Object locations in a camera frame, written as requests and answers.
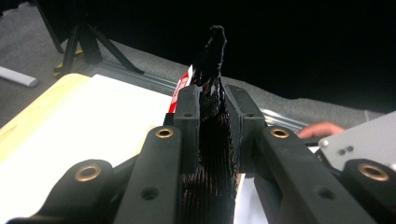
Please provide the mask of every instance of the tripod leg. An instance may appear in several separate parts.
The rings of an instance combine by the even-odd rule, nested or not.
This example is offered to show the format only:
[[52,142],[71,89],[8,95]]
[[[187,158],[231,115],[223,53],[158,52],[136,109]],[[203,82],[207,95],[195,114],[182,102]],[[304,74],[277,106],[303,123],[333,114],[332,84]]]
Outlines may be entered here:
[[92,33],[98,38],[98,40],[116,57],[122,65],[124,65],[128,70],[136,72],[138,74],[144,74],[145,72],[135,67],[129,60],[110,42],[99,30],[92,28],[89,24],[88,27],[91,29]]
[[78,26],[76,25],[72,29],[69,40],[67,41],[66,52],[64,53],[63,68],[60,77],[69,74],[71,72],[73,60],[74,60],[74,54],[77,49],[77,43],[78,43]]

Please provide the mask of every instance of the brass grommet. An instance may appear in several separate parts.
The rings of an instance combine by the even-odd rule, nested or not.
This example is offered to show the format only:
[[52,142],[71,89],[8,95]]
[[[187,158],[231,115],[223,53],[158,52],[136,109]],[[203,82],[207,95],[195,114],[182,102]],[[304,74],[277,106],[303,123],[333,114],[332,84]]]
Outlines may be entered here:
[[75,178],[79,182],[86,182],[95,179],[102,172],[102,168],[97,164],[86,165],[76,172]]
[[155,135],[157,135],[159,138],[168,138],[173,135],[173,131],[172,129],[162,128],[158,130]]
[[271,135],[277,137],[277,138],[287,138],[289,137],[289,133],[286,130],[275,128],[271,130]]
[[358,170],[359,170],[359,172],[361,172],[361,174],[363,174],[373,180],[376,180],[376,181],[388,181],[389,180],[389,176],[387,173],[385,173],[379,167],[371,165],[371,164],[367,164],[367,163],[359,164]]

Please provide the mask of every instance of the black backdrop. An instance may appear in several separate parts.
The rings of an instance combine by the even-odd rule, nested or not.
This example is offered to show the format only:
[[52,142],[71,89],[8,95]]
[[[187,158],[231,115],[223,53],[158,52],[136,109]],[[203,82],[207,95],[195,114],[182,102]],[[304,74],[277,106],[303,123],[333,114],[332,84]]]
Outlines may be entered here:
[[[190,64],[210,26],[221,24],[228,38],[224,76],[290,99],[379,112],[396,110],[393,2],[86,0],[92,23],[130,47]],[[67,26],[53,26],[64,38]]]

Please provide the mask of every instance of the black hole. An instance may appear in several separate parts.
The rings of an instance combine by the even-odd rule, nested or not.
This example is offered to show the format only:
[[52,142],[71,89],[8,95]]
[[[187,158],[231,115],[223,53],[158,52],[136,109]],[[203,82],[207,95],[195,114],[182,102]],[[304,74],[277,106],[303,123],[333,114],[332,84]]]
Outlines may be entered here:
[[95,171],[96,171],[96,169],[94,169],[94,168],[88,168],[88,169],[83,170],[81,172],[81,175],[82,176],[90,176],[90,175],[93,175],[95,173]]
[[276,135],[279,135],[279,136],[285,136],[285,135],[286,135],[285,132],[280,131],[280,130],[276,130],[276,131],[274,131],[274,133],[275,133]]
[[381,175],[381,173],[379,173],[376,169],[373,169],[371,167],[365,167],[364,170],[370,175]]
[[159,193],[160,192],[158,191],[157,188],[148,187],[148,188],[143,189],[143,191],[141,193],[141,196],[142,196],[143,199],[149,201],[149,200],[155,199],[158,196]]
[[328,200],[333,200],[335,198],[334,193],[326,188],[320,188],[318,190],[318,196],[320,196],[320,198],[322,199],[328,199]]
[[169,135],[169,131],[168,130],[160,131],[160,136],[166,136],[166,135]]

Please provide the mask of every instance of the carpeted floor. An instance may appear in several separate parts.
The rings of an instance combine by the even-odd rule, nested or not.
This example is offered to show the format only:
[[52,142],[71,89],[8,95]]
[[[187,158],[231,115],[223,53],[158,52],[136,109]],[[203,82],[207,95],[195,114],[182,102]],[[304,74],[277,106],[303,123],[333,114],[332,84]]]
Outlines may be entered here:
[[[187,70],[187,66],[173,63],[155,55],[131,49],[115,43],[120,51],[139,69],[146,72],[144,76],[152,76],[168,80],[170,86],[176,85],[178,79]],[[148,89],[171,94],[171,89],[153,87],[143,79],[130,76],[131,73],[122,69],[118,61],[101,47],[104,62],[97,66],[86,66],[84,58],[78,58],[73,71],[86,76],[96,73],[114,77]],[[62,62],[63,55],[54,47],[50,34],[36,7],[28,3],[21,4],[18,9],[4,12],[0,18],[0,66],[36,77],[39,84],[34,88],[0,78],[0,127],[5,125],[26,106],[48,89],[57,78],[51,75],[52,69]],[[224,78],[224,82],[240,86],[247,90],[260,108],[280,113],[287,118],[305,123],[330,120],[344,127],[352,127],[369,119],[381,116],[379,113],[362,111],[339,105],[326,104],[308,99],[287,100],[268,91],[261,90],[243,81]]]

